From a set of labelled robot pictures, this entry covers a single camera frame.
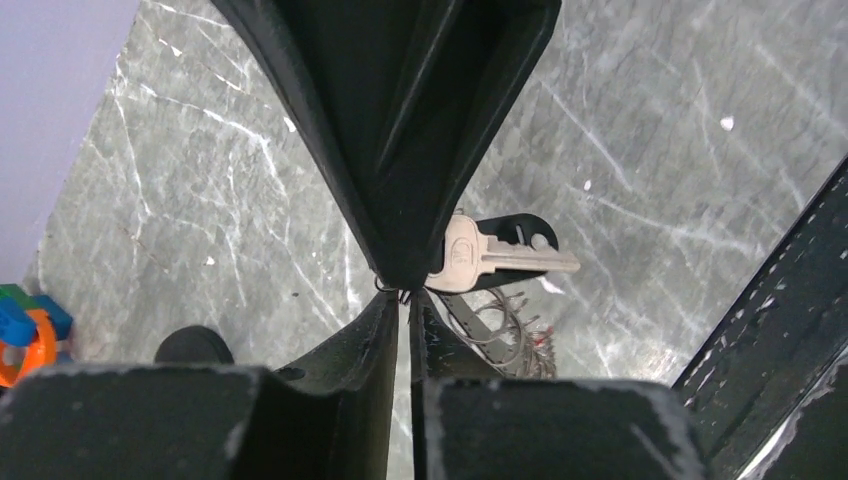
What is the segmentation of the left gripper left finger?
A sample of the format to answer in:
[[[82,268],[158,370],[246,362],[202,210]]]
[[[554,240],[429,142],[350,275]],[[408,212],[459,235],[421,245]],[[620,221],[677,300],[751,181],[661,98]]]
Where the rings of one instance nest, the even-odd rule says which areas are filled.
[[[5,479],[383,479],[398,301],[272,371],[69,363],[1,399]]]

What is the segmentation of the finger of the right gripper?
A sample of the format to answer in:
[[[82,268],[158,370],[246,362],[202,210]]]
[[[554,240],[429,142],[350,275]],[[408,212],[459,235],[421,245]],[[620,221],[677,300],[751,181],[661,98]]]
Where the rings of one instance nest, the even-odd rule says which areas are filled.
[[[410,1],[414,23],[370,156],[370,250],[388,287],[423,287],[449,217],[547,46],[558,1]]]
[[[421,287],[459,102],[437,69],[457,1],[220,1],[288,109],[370,266]]]

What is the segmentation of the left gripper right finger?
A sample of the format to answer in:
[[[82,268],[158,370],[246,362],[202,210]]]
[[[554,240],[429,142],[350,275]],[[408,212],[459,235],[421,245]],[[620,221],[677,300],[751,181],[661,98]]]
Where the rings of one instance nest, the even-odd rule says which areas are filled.
[[[692,421],[668,387],[503,376],[411,301],[418,479],[705,479]]]

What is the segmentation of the red key tag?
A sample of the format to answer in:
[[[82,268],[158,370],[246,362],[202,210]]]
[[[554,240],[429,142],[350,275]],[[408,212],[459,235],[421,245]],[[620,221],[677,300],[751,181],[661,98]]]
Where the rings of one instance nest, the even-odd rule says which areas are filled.
[[[534,331],[533,332],[533,342],[537,348],[541,348],[543,345],[546,345],[550,342],[550,337],[553,334],[553,329],[548,327],[544,330]]]

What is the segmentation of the black key tag with key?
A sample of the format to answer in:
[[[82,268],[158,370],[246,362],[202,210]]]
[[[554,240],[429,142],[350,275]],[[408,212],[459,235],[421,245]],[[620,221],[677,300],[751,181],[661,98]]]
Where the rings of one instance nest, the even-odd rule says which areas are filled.
[[[499,270],[571,274],[579,269],[574,254],[552,247],[541,234],[532,235],[528,245],[510,244],[482,233],[471,217],[455,214],[445,232],[443,266],[427,276],[425,286],[440,292],[466,293],[483,275]]]

